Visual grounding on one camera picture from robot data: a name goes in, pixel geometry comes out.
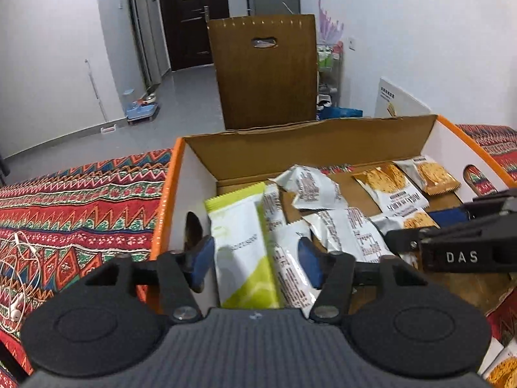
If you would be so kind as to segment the green white snack packet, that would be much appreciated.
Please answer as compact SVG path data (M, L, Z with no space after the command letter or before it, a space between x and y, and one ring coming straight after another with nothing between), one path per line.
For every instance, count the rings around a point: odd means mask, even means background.
M228 309L283 306L268 247L264 183L205 200L215 240L220 305Z

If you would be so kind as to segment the dark entrance door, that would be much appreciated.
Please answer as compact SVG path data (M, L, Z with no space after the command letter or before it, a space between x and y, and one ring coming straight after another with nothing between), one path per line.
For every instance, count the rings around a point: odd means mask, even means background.
M160 0L173 71L212 62L208 21L230 16L228 0Z

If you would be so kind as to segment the metal storage rack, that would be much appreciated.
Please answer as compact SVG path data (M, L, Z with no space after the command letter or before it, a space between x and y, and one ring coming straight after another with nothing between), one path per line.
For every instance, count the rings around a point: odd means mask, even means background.
M341 97L344 50L342 41L333 45L318 45L318 93L319 110L326 106L337 107Z

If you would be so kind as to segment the patterned red tablecloth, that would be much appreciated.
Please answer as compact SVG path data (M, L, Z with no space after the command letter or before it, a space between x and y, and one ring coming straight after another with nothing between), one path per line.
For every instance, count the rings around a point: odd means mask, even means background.
M483 272L415 270L392 254L355 286L342 323L299 309L220 305L214 264L194 297L202 319L171 323L132 281L152 261L166 180L157 155L3 188L1 253L24 298L28 387L482 387L491 341L477 308ZM462 184L429 208L475 198Z

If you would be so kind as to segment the orange cardboard snack box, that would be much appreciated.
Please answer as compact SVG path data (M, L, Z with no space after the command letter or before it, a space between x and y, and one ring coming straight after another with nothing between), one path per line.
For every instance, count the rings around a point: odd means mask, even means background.
M466 133L442 116L332 119L180 137L166 174L151 258L184 249L187 218L210 231L209 198L271 182L295 165L332 167L332 179L352 207L364 215L379 207L356 174L395 160L427 155L456 179L477 167L499 191L515 180Z

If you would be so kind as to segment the brown wooden chair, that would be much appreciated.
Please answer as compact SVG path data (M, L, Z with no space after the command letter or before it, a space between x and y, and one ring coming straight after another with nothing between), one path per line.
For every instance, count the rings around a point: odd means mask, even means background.
M226 129L315 119L313 15L213 19L208 36Z

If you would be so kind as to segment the orange cracker packet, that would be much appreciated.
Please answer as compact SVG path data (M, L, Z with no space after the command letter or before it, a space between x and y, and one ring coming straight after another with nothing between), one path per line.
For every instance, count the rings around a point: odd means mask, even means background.
M428 195L454 192L461 186L461 183L442 165L426 155L395 160L394 164Z

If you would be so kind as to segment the white board against wall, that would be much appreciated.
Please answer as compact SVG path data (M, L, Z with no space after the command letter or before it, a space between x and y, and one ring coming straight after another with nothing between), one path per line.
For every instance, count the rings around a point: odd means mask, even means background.
M426 116L430 114L431 109L426 104L388 79L384 77L379 79L375 117Z

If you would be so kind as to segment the blue pet feeder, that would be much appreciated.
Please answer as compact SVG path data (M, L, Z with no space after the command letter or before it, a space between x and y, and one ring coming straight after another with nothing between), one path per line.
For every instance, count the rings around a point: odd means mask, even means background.
M158 108L159 104L154 93L136 99L134 89L123 92L123 111L129 124L152 118Z

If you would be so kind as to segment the oat crisp cracker packet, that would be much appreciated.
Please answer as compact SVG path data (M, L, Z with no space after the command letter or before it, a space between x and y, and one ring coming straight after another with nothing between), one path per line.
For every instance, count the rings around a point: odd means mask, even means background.
M367 191L382 213L395 214L429 206L427 198L392 162L353 173L352 177Z

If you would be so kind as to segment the white printed snack packet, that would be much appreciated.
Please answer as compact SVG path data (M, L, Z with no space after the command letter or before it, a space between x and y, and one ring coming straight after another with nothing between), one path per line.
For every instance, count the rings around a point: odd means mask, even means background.
M272 182L294 193L292 206L302 210L346 209L340 186L315 167L293 165Z

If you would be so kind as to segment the silver white snack packet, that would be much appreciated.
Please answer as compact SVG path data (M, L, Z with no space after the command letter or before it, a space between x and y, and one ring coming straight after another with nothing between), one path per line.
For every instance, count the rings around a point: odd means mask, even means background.
M284 303L287 307L300 309L308 318L319 290L313 288L301 267L298 242L302 237L310 237L309 225L303 220L287 222L275 184L266 185L263 208L268 247Z

